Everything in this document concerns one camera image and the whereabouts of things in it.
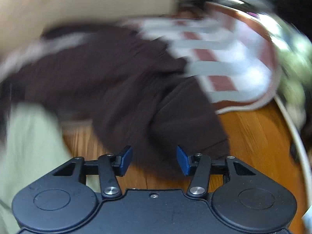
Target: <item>pale green cloth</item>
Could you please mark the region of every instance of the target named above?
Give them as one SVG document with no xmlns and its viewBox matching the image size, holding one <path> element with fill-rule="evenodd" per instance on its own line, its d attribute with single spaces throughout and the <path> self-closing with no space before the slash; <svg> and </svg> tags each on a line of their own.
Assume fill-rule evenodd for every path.
<svg viewBox="0 0 312 234">
<path fill-rule="evenodd" d="M 33 104 L 20 103 L 11 109 L 7 144 L 0 150 L 0 234 L 19 230 L 11 211 L 15 194 L 69 159 L 54 115 Z"/>
</svg>

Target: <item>brown garment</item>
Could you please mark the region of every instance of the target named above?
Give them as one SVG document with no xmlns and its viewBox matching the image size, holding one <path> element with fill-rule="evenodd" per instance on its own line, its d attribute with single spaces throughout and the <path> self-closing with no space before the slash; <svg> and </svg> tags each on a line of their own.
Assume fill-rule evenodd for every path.
<svg viewBox="0 0 312 234">
<path fill-rule="evenodd" d="M 174 59 L 160 40 L 109 25 L 54 29 L 45 38 L 96 32 L 78 47 L 46 56 L 6 80 L 18 89 L 16 101 L 90 114 L 93 127 L 111 152 L 134 147 L 133 161 L 146 170 L 173 170 L 175 148 L 228 154 L 227 137 L 194 77 L 184 78 L 186 61 Z"/>
</svg>

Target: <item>silver bolt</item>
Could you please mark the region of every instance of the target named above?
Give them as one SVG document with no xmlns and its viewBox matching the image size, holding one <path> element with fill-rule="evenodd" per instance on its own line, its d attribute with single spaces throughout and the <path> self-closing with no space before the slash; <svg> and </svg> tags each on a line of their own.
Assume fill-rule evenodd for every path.
<svg viewBox="0 0 312 234">
<path fill-rule="evenodd" d="M 205 188 L 203 187 L 192 187 L 190 192 L 194 195 L 203 194 L 205 192 Z"/>
<path fill-rule="evenodd" d="M 107 195 L 114 195 L 119 192 L 119 189 L 117 187 L 107 187 L 104 189 L 104 193 Z"/>
</svg>

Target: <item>red and white striped fabric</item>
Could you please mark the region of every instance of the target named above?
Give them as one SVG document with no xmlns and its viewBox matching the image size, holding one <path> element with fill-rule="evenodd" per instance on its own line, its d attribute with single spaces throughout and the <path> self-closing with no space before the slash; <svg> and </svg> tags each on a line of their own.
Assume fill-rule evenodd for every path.
<svg viewBox="0 0 312 234">
<path fill-rule="evenodd" d="M 217 113 L 251 110 L 275 95 L 280 69 L 266 29 L 252 16 L 209 4 L 202 20 L 128 19 L 143 39 L 160 38 L 169 53 L 188 61 L 185 76 L 196 76 Z"/>
</svg>

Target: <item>wooden floor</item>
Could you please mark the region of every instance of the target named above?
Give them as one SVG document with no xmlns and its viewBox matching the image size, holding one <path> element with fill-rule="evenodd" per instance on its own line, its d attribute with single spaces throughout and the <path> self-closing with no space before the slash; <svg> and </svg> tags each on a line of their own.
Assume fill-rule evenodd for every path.
<svg viewBox="0 0 312 234">
<path fill-rule="evenodd" d="M 252 112 L 232 112 L 219 115 L 229 136 L 231 154 L 256 168 L 289 189 L 297 199 L 297 214 L 290 225 L 294 234 L 303 234 L 301 217 L 306 209 L 305 188 L 300 167 L 289 156 L 291 136 L 275 102 Z M 78 129 L 64 136 L 74 156 L 86 160 L 97 159 L 105 153 L 91 128 Z M 130 166 L 127 174 L 119 178 L 125 188 L 177 188 L 186 189 L 188 182 L 160 180 L 144 171 Z M 210 179 L 209 190 L 214 191 L 222 184 L 221 176 Z"/>
</svg>

